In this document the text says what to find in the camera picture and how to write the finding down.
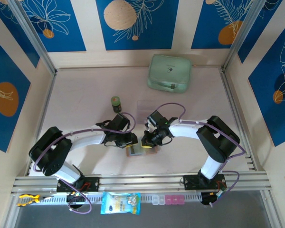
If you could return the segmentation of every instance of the small bottle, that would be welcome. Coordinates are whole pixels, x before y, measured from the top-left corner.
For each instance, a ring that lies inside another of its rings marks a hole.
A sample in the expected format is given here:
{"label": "small bottle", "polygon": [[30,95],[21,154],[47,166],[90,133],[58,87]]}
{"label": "small bottle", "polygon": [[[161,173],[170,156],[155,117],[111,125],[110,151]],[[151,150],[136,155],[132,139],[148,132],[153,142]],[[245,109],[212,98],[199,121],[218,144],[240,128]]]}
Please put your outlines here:
{"label": "small bottle", "polygon": [[122,111],[122,106],[120,104],[120,99],[118,96],[113,96],[111,98],[111,103],[112,103],[114,112],[120,113]]}

